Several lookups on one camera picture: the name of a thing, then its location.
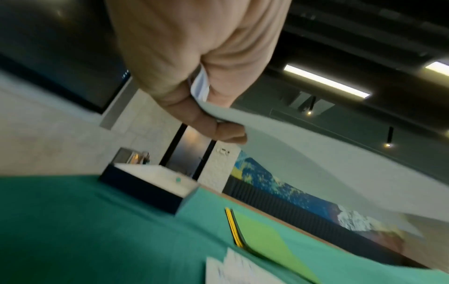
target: television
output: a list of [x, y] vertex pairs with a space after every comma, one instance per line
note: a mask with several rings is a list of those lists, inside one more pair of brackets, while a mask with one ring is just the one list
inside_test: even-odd
[[102, 0], [0, 1], [0, 68], [98, 113], [130, 75]]

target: green object in box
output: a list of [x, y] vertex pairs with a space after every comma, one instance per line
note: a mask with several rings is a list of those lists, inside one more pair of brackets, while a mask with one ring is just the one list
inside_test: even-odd
[[251, 219], [240, 212], [232, 212], [240, 238], [249, 251], [266, 257], [315, 284], [321, 284], [312, 270], [291, 252], [281, 235], [273, 227]]

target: dark ceiling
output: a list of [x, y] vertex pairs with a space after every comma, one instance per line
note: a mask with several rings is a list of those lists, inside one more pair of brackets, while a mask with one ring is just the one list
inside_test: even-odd
[[[447, 11], [447, 0], [293, 0], [265, 74], [389, 125], [447, 141], [449, 88], [419, 76], [429, 63], [449, 63]], [[286, 64], [373, 95], [348, 100], [286, 75]]]

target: black slatted panel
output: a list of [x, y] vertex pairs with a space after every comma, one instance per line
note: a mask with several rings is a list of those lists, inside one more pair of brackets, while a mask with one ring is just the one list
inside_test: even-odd
[[229, 177], [223, 193], [352, 254], [390, 265], [425, 268], [422, 264], [233, 176]]

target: mural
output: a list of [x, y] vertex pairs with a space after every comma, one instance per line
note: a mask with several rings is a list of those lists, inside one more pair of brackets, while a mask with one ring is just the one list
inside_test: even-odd
[[231, 175], [354, 231], [391, 250], [399, 253], [402, 252], [404, 243], [403, 234], [396, 227], [387, 226], [373, 218], [363, 216], [356, 211], [300, 191], [280, 181], [254, 159], [248, 157], [243, 151], [240, 152]]

